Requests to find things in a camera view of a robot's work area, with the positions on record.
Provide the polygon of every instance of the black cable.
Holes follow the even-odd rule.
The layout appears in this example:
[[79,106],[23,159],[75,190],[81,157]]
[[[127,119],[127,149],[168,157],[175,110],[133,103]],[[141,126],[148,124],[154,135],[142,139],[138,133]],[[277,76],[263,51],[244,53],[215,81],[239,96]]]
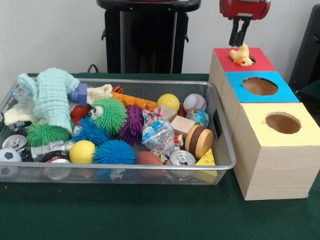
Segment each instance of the black cable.
[[98,70],[98,68],[97,68],[97,66],[95,64],[91,64],[90,67],[88,68],[88,71],[86,71],[86,72],[90,73],[92,67],[94,67],[96,73],[99,73],[99,70]]

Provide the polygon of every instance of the stacked boxes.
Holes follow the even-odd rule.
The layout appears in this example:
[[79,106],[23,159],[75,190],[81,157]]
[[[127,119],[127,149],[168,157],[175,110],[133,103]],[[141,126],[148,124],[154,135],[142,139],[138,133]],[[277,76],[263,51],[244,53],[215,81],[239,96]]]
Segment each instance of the stacked boxes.
[[259,48],[240,66],[230,48],[213,51],[217,87],[245,200],[306,198],[320,169],[320,128]]

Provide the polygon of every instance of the googly eye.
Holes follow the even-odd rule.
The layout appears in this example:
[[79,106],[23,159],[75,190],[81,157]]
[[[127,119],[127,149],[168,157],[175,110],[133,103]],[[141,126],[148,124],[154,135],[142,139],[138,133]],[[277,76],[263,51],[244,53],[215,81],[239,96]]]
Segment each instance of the googly eye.
[[95,114],[95,111],[93,109],[91,109],[88,113],[88,116],[92,119],[92,120],[97,120],[97,116]]
[[96,106],[93,109],[93,113],[95,114],[96,118],[100,118],[104,114],[104,109],[102,106]]

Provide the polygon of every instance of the red robot arm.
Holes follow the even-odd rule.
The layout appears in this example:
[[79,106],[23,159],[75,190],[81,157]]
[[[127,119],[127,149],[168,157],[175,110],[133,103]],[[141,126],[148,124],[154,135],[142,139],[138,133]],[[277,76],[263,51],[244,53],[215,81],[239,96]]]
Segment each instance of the red robot arm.
[[[271,0],[220,0],[220,13],[230,20],[233,19],[229,45],[240,47],[250,21],[263,19],[269,12],[270,5]],[[243,21],[243,25],[238,31],[240,20]]]

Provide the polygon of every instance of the yellow ball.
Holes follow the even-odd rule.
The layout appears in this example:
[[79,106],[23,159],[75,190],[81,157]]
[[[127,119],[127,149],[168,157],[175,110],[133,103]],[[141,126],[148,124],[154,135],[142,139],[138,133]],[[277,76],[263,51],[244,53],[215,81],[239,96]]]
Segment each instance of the yellow ball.
[[76,142],[70,149],[69,158],[73,164],[91,164],[96,146],[87,140]]
[[165,105],[168,108],[175,110],[176,112],[178,112],[178,110],[180,108],[179,99],[173,94],[162,95],[161,97],[159,97],[157,104],[158,104],[158,106]]

